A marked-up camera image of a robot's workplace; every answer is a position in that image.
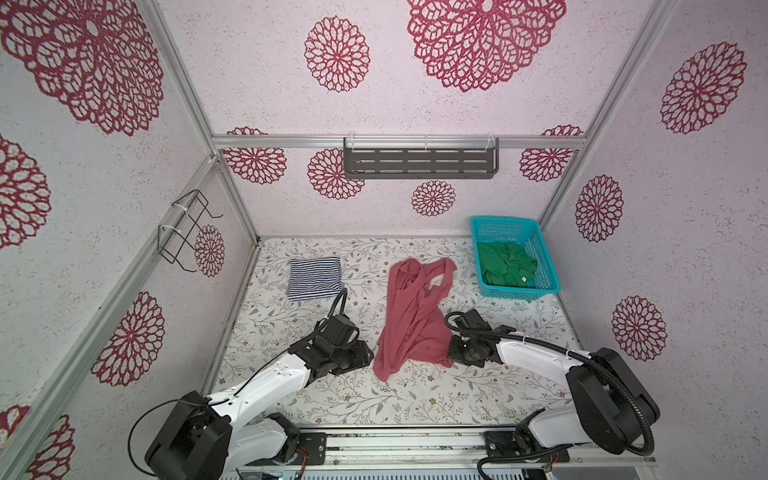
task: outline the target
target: large red flower pattern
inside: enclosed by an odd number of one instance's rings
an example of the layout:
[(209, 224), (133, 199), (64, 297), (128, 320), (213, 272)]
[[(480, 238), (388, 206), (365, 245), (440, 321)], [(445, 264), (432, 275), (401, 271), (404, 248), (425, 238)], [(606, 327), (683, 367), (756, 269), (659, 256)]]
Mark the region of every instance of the large red flower pattern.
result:
[(366, 38), (345, 18), (325, 17), (304, 42), (306, 66), (331, 91), (348, 91), (366, 77), (371, 59)]
[[(581, 135), (584, 132), (573, 125), (558, 125), (545, 130), (542, 135)], [(571, 155), (570, 148), (527, 148), (520, 157), (520, 171), (524, 177), (545, 182), (560, 177)]]
[(344, 153), (338, 148), (319, 151), (310, 160), (306, 174), (315, 190), (328, 198), (341, 200), (357, 195), (365, 180), (351, 180), (344, 174)]
[(408, 0), (414, 55), (445, 87), (488, 90), (531, 64), (565, 0)]
[(69, 425), (69, 415), (62, 415), (27, 468), (25, 480), (62, 480), (69, 473), (73, 453), (74, 428)]
[(444, 181), (430, 180), (414, 190), (411, 206), (425, 217), (436, 217), (447, 212), (455, 200), (453, 187)]
[[(238, 127), (229, 135), (266, 135), (256, 128)], [(235, 148), (221, 152), (232, 171), (255, 184), (277, 182), (286, 173), (282, 148)]]
[(224, 265), (224, 240), (213, 225), (200, 229), (194, 242), (194, 259), (205, 276), (216, 276)]
[(667, 324), (645, 298), (628, 296), (620, 301), (611, 323), (621, 349), (637, 360), (655, 359), (667, 346)]
[(618, 182), (607, 175), (588, 181), (576, 202), (576, 225), (591, 242), (605, 240), (619, 226), (624, 200)]
[(139, 380), (157, 359), (164, 335), (163, 309), (148, 292), (139, 293), (91, 367), (91, 373), (100, 383), (128, 386)]
[(744, 52), (723, 41), (688, 58), (661, 99), (661, 120), (674, 133), (689, 134), (725, 113), (744, 83)]
[(131, 0), (4, 0), (0, 32), (77, 120), (133, 135), (159, 115), (163, 69)]
[(0, 449), (11, 437), (28, 411), (28, 406), (14, 405), (10, 409), (0, 412)]
[(51, 211), (38, 163), (0, 135), (0, 249), (34, 237)]

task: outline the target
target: striped cloth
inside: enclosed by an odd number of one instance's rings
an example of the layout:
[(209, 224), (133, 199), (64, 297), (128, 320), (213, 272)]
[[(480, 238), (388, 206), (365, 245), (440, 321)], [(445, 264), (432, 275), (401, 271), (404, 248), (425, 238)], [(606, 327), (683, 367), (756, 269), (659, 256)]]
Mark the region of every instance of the striped cloth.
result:
[(338, 257), (290, 261), (288, 301), (335, 296), (342, 289), (341, 259)]

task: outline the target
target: red mandala design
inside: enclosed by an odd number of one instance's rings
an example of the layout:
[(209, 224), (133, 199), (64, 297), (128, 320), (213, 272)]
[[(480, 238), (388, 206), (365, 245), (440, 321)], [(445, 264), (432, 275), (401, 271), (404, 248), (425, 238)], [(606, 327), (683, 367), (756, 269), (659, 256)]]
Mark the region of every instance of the red mandala design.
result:
[(549, 43), (565, 0), (408, 0), (414, 55), (444, 87), (488, 90)]
[(69, 425), (69, 415), (63, 415), (27, 468), (26, 480), (61, 480), (69, 472), (73, 453), (74, 429)]
[(337, 200), (354, 197), (366, 184), (365, 180), (350, 180), (346, 177), (344, 153), (338, 148), (317, 152), (310, 159), (306, 174), (315, 190)]
[(159, 115), (163, 70), (131, 0), (3, 0), (0, 32), (77, 120), (133, 135)]
[[(581, 135), (584, 132), (573, 125), (558, 125), (545, 130), (543, 135)], [(570, 148), (527, 148), (520, 157), (520, 171), (523, 176), (545, 182), (560, 177), (571, 155)]]
[(205, 276), (216, 276), (224, 265), (224, 240), (213, 225), (200, 229), (194, 241), (194, 259)]
[(661, 99), (667, 130), (688, 134), (711, 124), (736, 99), (745, 70), (744, 52), (726, 41), (688, 58)]
[(591, 242), (605, 240), (619, 226), (623, 206), (621, 189), (613, 178), (593, 178), (581, 189), (576, 202), (578, 231)]
[(0, 135), (0, 249), (34, 237), (51, 211), (38, 163)]
[(453, 206), (456, 192), (449, 184), (440, 180), (430, 180), (419, 185), (411, 196), (411, 205), (425, 217), (444, 214)]
[[(266, 135), (256, 128), (238, 127), (229, 135)], [(221, 152), (232, 171), (255, 184), (277, 182), (286, 173), (282, 148), (235, 148)]]
[(619, 346), (635, 359), (652, 360), (667, 346), (667, 324), (645, 298), (628, 296), (620, 301), (611, 323)]
[(28, 406), (14, 405), (10, 409), (0, 412), (0, 449), (11, 437), (28, 411)]
[(325, 17), (304, 42), (306, 66), (331, 91), (348, 91), (366, 77), (371, 59), (366, 38), (345, 18)]
[(164, 335), (163, 309), (148, 292), (139, 293), (133, 308), (125, 314), (91, 367), (91, 373), (100, 383), (128, 386), (139, 380), (157, 359)]

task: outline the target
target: robotic arm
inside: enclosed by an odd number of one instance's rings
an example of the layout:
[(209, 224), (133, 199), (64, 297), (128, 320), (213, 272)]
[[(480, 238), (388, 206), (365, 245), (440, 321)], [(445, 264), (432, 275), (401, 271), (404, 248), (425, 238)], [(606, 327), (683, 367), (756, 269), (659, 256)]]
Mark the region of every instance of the robotic arm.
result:
[[(341, 313), (334, 315), (339, 298)], [(346, 289), (312, 333), (245, 382), (208, 398), (197, 391), (182, 397), (144, 456), (155, 475), (173, 480), (215, 479), (263, 458), (288, 462), (296, 452), (299, 429), (280, 413), (256, 424), (249, 422), (280, 398), (328, 373), (340, 375), (371, 363), (371, 349), (363, 340), (353, 339), (359, 329), (344, 315), (345, 301)]]
[[(451, 318), (456, 318), (455, 325)], [(624, 450), (638, 455), (653, 452), (650, 425), (659, 418), (659, 408), (614, 350), (569, 350), (515, 335), (508, 326), (491, 329), (474, 309), (449, 313), (445, 324), (461, 333), (451, 338), (449, 358), (454, 362), (483, 367), (488, 360), (521, 366), (571, 390), (571, 406), (542, 409), (517, 426), (513, 452), (537, 458), (536, 452), (587, 442), (616, 455)], [(644, 447), (633, 447), (641, 435)]]

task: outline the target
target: crumpled red garment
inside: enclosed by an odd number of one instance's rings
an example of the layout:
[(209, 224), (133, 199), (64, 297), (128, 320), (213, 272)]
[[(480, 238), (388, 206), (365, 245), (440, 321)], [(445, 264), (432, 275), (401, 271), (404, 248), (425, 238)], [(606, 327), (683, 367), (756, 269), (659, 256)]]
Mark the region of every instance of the crumpled red garment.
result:
[[(436, 363), (446, 368), (451, 330), (437, 305), (448, 296), (456, 264), (449, 258), (422, 265), (408, 259), (389, 271), (386, 325), (379, 337), (373, 372), (383, 382), (398, 372), (406, 360)], [(429, 288), (432, 279), (445, 274), (441, 285)]]

